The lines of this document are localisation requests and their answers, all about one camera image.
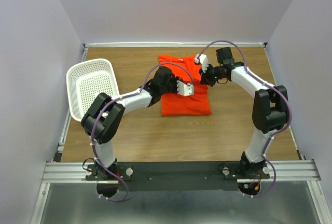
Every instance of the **white wall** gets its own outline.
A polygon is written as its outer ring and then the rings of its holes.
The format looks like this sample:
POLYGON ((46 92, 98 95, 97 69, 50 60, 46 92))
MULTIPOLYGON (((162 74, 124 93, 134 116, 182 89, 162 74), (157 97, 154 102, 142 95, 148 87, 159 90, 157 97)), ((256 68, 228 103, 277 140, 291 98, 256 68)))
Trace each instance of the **white wall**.
POLYGON ((0 1, 0 223, 30 223, 81 41, 59 0, 0 1))
POLYGON ((84 43, 268 41, 292 0, 61 0, 84 43))
POLYGON ((287 86, 299 150, 315 159, 332 209, 332 2, 293 0, 269 44, 278 84, 287 86))

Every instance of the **wooden tabletop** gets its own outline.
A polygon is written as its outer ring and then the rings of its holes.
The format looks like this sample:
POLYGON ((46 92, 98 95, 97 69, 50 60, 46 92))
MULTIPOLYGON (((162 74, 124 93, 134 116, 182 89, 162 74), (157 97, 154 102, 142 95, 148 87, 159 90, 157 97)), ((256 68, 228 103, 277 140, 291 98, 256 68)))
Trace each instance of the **wooden tabletop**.
MULTIPOLYGON (((112 63, 120 93, 137 89, 147 72, 158 63, 159 54, 189 56, 201 47, 89 48, 87 60, 105 58, 112 63)), ((205 52, 217 65, 215 49, 205 52)), ((248 66, 258 76, 274 82, 263 48, 243 48, 248 66)), ((241 61, 232 49, 236 61, 241 61)), ((125 115, 112 139, 118 161, 225 161, 239 160, 254 130, 253 99, 233 82, 209 88, 209 116, 161 116, 160 102, 125 115)), ((93 157, 89 138, 80 123, 71 120, 62 162, 80 162, 93 157)), ((298 160, 289 130, 277 135, 270 160, 298 160)))

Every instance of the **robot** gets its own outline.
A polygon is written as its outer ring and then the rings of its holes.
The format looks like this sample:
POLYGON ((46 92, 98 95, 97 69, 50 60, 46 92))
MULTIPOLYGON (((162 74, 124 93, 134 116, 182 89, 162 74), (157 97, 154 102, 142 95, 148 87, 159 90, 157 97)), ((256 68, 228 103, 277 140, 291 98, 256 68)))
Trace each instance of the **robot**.
POLYGON ((238 184, 237 180, 252 180, 257 178, 257 174, 261 178, 269 178, 266 165, 269 161, 265 154, 274 134, 282 131, 289 121, 289 109, 285 101, 288 99, 287 90, 284 86, 264 82, 243 62, 235 62, 229 47, 216 50, 216 55, 219 63, 216 67, 209 63, 206 55, 196 56, 195 63, 200 66, 200 83, 213 87, 218 80, 227 79, 240 85, 254 98, 254 134, 241 159, 219 162, 150 163, 116 160, 111 140, 124 114, 139 108, 151 107, 166 93, 183 96, 194 94, 191 83, 184 83, 171 69, 161 64, 153 79, 131 93, 113 97, 105 93, 99 94, 81 120, 85 133, 92 136, 91 146, 96 156, 94 164, 86 169, 86 180, 116 182, 97 183, 100 196, 111 199, 123 185, 127 194, 128 187, 131 191, 240 189, 251 197, 259 193, 258 183, 238 184))

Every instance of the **perforated basket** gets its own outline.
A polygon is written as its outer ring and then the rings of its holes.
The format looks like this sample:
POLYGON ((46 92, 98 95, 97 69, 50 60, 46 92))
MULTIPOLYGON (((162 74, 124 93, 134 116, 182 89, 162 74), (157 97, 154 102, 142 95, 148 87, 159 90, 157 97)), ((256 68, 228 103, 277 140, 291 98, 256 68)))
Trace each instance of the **perforated basket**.
POLYGON ((81 121, 96 96, 119 95, 114 71, 106 59, 95 59, 72 66, 67 72, 67 93, 72 117, 81 121))

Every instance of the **white and black robotic arm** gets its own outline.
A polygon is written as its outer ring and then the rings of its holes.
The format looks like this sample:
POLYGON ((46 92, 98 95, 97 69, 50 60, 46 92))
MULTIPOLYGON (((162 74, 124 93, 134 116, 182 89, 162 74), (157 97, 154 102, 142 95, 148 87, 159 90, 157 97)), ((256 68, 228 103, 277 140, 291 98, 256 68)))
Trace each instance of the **white and black robotic arm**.
POLYGON ((160 66, 153 79, 148 81, 142 88, 123 95, 110 97, 105 93, 100 93, 96 97, 82 118, 81 125, 89 136, 91 136, 95 125, 95 151, 105 167, 112 166, 116 161, 111 139, 116 134, 123 115, 139 108, 154 105, 166 93, 190 96, 193 95, 193 85, 184 83, 172 73, 170 68, 160 66), (100 120, 97 121, 100 111, 114 99, 118 100, 110 104, 100 120))
POLYGON ((248 74, 242 62, 234 61, 229 47, 217 50, 216 54, 220 64, 217 67, 213 67, 209 63, 206 55, 202 54, 196 57, 195 63, 201 65, 201 84, 212 87, 218 80, 228 79, 241 86, 254 98, 252 113, 252 120, 255 126, 254 134, 250 145, 242 154, 240 171, 243 175, 255 174, 265 165, 264 154, 271 144, 271 134, 284 127, 289 118, 285 102, 283 102, 278 94, 265 85, 274 87, 286 99, 287 90, 284 86, 274 86, 267 82, 264 84, 258 82, 258 80, 248 74))

